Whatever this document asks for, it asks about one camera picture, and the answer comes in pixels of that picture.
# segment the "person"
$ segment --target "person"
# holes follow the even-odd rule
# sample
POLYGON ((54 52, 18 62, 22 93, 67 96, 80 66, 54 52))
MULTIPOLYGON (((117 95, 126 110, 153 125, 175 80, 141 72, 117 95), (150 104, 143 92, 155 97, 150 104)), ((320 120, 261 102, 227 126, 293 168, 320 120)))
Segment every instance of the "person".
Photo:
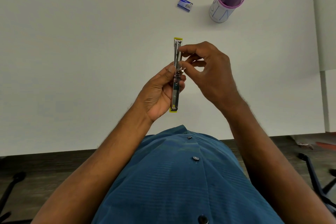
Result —
POLYGON ((169 64, 32 223, 336 223, 258 124, 228 56, 208 42, 179 50, 187 57, 180 62, 185 73, 228 121, 250 181, 211 136, 184 126, 146 136, 170 107, 175 67, 169 64))

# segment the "forearm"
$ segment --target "forearm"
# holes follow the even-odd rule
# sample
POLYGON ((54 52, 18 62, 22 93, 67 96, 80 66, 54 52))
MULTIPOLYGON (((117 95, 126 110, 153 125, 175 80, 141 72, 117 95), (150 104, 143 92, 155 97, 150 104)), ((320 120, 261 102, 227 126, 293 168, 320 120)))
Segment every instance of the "forearm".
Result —
POLYGON ((133 105, 102 145, 51 195, 32 223, 89 223, 152 122, 133 105))
POLYGON ((334 217, 267 136, 248 105, 223 111, 252 184, 285 223, 335 223, 334 217))

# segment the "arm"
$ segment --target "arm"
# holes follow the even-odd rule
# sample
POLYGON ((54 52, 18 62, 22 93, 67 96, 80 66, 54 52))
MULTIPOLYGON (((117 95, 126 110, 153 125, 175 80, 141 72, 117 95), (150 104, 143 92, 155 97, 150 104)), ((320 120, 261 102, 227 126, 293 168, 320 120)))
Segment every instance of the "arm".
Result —
POLYGON ((233 80, 230 60, 203 42, 180 47, 185 73, 227 119, 252 184, 285 223, 336 223, 318 196, 267 136, 233 80), (203 72, 194 67, 204 67, 203 72))
MULTIPOLYGON (((131 159, 152 123, 170 106, 175 67, 169 64, 143 87, 100 147, 74 171, 42 206, 33 222, 88 223, 120 171, 131 159)), ((180 89, 185 86, 181 77, 180 89)))

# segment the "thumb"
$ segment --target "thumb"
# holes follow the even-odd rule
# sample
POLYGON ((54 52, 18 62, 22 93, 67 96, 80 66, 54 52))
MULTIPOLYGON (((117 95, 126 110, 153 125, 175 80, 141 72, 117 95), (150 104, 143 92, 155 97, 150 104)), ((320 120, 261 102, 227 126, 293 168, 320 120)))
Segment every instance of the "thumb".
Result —
POLYGON ((197 79, 198 79, 200 71, 197 71, 196 68, 194 68, 193 65, 191 65, 188 62, 180 61, 179 64, 180 64, 181 67, 185 67, 184 73, 186 73, 187 76, 189 76, 191 78, 191 80, 196 82, 197 79))
POLYGON ((174 78, 174 74, 175 74, 175 66, 171 65, 169 69, 162 76, 154 80, 154 83, 156 85, 164 86, 174 78))

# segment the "button-up shirt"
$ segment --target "button-up shirt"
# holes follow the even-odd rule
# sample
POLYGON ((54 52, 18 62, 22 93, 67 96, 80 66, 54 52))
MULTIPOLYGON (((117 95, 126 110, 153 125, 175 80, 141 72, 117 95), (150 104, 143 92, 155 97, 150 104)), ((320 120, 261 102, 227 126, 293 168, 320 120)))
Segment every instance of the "button-up shirt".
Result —
POLYGON ((92 223, 283 223, 231 150, 183 125, 146 136, 92 223))

